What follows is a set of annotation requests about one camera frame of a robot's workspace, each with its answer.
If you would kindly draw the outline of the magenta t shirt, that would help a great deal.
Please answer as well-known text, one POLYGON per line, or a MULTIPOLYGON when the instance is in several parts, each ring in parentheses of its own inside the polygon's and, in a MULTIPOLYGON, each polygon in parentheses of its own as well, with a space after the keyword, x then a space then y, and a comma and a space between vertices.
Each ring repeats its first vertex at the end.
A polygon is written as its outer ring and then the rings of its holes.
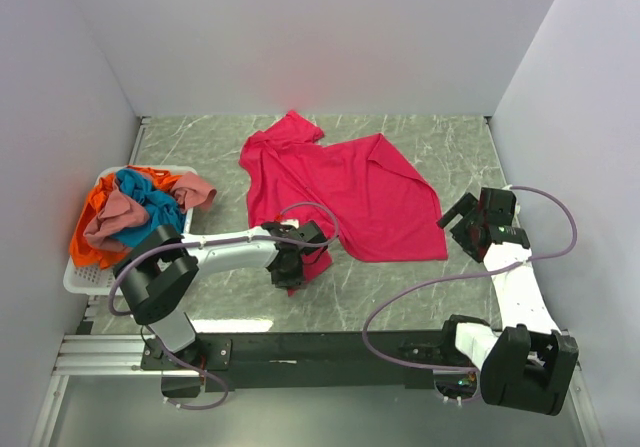
POLYGON ((323 130, 294 111, 250 136, 239 164, 248 173, 248 222, 257 226, 292 207, 325 236, 339 235, 362 262, 441 261, 448 257, 436 191, 380 134, 319 145, 323 130))

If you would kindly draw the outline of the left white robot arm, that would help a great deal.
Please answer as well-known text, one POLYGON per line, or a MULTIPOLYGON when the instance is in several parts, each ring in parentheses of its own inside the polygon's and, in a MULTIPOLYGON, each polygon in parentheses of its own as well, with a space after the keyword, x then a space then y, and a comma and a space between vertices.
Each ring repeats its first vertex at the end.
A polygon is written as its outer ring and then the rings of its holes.
POLYGON ((153 230, 113 268, 134 321, 149 329, 176 368, 206 359, 198 334, 179 309, 194 281, 243 268, 263 269, 280 289, 305 282, 305 258, 322 253, 329 239, 315 221, 300 226, 267 222, 242 232, 196 236, 171 225, 153 230))

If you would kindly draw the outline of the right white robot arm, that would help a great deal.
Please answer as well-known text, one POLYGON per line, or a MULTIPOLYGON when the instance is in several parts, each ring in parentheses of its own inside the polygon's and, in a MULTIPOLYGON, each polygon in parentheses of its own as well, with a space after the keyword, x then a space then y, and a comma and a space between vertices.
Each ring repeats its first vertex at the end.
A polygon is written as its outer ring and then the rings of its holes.
POLYGON ((515 188, 484 187, 461 197, 439 220, 453 240, 491 274, 500 331, 480 319, 453 315, 442 329, 444 362, 479 372, 489 405, 555 416, 578 361, 577 341, 552 319, 535 277, 537 261, 526 231, 514 224, 515 188))

